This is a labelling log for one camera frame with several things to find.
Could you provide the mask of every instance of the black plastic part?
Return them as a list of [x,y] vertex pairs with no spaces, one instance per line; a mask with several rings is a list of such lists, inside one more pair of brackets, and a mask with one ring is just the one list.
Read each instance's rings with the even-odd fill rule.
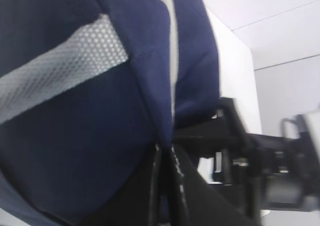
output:
[[225,118],[216,118],[208,122],[175,131],[173,143],[183,145],[187,153],[211,158],[225,148],[237,147],[236,138],[231,137]]

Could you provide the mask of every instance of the ceiling panel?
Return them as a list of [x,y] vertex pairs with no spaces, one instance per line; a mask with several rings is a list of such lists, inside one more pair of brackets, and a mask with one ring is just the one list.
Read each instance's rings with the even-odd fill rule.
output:
[[234,33],[251,48],[255,69],[320,54],[320,1]]
[[301,7],[317,0],[204,0],[231,30]]

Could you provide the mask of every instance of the reflective strip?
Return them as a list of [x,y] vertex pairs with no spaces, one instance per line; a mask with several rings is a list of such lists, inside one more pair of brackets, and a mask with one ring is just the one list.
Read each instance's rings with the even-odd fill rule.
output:
[[109,17],[0,78],[0,124],[128,60]]

